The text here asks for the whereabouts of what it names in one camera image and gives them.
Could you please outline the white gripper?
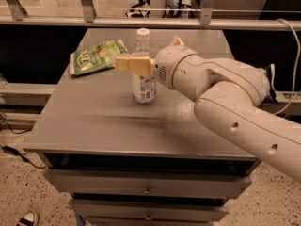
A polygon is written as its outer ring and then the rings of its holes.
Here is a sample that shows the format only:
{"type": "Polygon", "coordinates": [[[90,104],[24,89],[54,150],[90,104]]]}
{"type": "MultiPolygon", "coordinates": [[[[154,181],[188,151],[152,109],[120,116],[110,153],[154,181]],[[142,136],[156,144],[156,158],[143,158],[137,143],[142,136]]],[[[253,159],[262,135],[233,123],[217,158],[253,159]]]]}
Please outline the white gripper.
{"type": "Polygon", "coordinates": [[[160,50],[154,60],[148,56],[118,56],[115,59],[115,68],[143,77],[153,76],[167,87],[174,89],[173,75],[182,60],[196,55],[197,52],[184,46],[184,42],[178,36],[174,36],[170,46],[160,50]]]}

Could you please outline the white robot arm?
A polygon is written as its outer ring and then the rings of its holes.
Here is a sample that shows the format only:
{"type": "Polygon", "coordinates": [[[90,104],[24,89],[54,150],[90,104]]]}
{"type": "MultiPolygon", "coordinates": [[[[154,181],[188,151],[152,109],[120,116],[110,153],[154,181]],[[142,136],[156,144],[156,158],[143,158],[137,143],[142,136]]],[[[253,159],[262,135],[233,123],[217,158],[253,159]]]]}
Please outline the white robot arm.
{"type": "Polygon", "coordinates": [[[229,58],[206,59],[184,45],[151,58],[121,54],[114,67],[149,77],[195,103],[198,121],[296,182],[301,182],[301,125],[260,109],[270,83],[258,69],[229,58]]]}

